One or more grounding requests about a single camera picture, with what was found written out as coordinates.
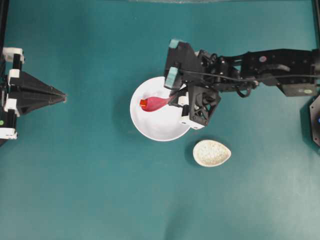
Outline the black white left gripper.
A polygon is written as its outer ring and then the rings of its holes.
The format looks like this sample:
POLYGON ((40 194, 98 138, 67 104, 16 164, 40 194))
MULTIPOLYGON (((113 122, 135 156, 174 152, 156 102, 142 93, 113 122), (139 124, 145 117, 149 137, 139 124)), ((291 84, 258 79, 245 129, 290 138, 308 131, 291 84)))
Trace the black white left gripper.
POLYGON ((34 110, 65 102, 67 97, 55 87, 21 71, 25 63, 24 51, 21 48, 4 47, 1 59, 4 63, 12 63, 12 69, 0 84, 0 138, 15 140, 18 137, 17 118, 34 110), (18 87, 53 96, 13 96, 18 87))

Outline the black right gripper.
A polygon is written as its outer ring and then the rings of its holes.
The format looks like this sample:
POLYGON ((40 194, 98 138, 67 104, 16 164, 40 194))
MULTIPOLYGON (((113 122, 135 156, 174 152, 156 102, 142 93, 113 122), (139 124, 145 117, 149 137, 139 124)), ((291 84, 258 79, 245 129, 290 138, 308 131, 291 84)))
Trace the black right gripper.
POLYGON ((201 61, 202 72, 180 70, 171 66, 165 77, 164 87, 172 90, 169 105, 182 108, 180 123, 194 130, 206 127, 221 98, 214 89, 208 67, 212 63, 209 53, 194 51, 201 61))

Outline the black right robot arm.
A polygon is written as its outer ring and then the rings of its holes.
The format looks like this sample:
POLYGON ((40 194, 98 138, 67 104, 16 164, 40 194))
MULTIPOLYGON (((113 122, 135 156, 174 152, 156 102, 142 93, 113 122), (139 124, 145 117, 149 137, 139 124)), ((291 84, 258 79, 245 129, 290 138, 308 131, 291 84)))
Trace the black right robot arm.
POLYGON ((206 127, 221 98, 235 92, 247 98, 260 84, 277 87, 287 97, 315 96, 320 78, 320 51, 274 49, 219 56, 195 51, 172 39, 164 68, 169 105, 182 108, 182 122, 193 129, 206 127))

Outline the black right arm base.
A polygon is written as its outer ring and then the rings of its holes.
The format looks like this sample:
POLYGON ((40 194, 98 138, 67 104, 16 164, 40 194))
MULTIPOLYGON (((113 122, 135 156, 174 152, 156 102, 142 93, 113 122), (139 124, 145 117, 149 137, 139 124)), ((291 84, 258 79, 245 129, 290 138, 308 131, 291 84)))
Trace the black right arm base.
POLYGON ((301 134, 304 143, 320 151, 320 94, 311 97, 300 109, 301 134))

